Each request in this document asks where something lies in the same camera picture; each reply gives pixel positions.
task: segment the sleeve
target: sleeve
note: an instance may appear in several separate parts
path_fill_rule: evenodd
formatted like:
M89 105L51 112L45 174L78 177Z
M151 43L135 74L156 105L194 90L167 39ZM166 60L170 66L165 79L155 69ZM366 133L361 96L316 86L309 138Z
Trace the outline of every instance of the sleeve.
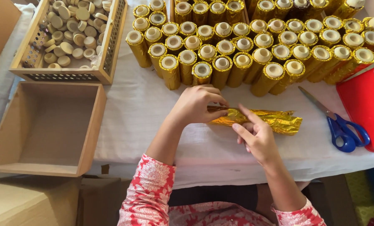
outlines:
M117 226L168 225L167 202L172 192L175 171L176 167L144 154L127 189Z
M324 220L308 199L305 206L300 210L282 212L276 210L272 205L272 211L276 213L279 226L326 226Z

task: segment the scissors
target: scissors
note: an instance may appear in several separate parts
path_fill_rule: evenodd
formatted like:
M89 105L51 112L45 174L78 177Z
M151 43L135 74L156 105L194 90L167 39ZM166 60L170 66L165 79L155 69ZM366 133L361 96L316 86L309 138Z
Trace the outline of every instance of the scissors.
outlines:
M323 104L321 104L313 95L311 95L307 90L299 86L299 89L304 93L304 95L318 107L325 115L328 120L329 128L332 133L332 143L340 151L352 152L355 147L364 147L370 143L370 136L367 131L360 125L346 121L340 115L333 113L331 110L327 109ZM362 140L349 128L347 125L354 127L357 132L362 136ZM339 146L336 144L338 138L343 140L343 145Z

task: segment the hand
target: hand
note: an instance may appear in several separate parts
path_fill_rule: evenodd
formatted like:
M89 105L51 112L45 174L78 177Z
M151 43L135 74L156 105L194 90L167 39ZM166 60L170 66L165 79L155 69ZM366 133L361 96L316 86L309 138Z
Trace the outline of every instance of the hand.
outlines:
M280 155L272 128L242 104L239 104L239 108L251 122L242 126L233 124L232 128L238 134L237 143L244 142L247 151L251 152L262 166L279 161Z
M209 102L229 106L222 97L220 90L212 85L201 85L186 88L169 114L176 123L187 126L191 123L207 123L227 114L227 110L219 110L209 113Z

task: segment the wooden crate with holes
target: wooden crate with holes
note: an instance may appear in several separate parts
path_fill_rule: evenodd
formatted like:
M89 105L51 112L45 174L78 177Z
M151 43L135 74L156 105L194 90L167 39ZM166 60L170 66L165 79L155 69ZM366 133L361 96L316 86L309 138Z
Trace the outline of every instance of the wooden crate with holes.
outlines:
M79 67L46 68L46 65L44 66L43 57L46 47L43 46L43 43L47 40L46 36L51 36L47 29L47 15L53 2L52 0L40 1L29 25L28 33L15 52L10 71L27 81L91 82L111 85L127 12L126 0L113 0L102 42L102 58L99 67L96 69Z

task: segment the red floral kurta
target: red floral kurta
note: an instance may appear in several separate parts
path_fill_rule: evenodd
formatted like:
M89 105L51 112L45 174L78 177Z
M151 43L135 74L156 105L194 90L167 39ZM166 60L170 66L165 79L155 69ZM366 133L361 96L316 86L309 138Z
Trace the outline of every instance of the red floral kurta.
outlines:
M209 202L171 207L167 205L174 183L176 167L142 156L127 197L120 209L118 226L271 226L258 213L226 202ZM294 212L275 210L280 226L326 226L310 201Z

